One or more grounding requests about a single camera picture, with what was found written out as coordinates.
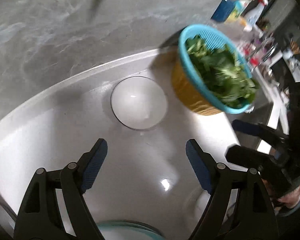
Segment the person's right hand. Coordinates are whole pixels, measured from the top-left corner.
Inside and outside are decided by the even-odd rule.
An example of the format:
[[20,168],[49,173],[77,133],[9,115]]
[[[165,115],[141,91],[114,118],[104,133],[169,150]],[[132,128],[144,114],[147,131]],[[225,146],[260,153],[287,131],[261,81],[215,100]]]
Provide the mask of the person's right hand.
[[278,198],[277,201],[288,209],[294,208],[300,202],[300,185],[292,192]]

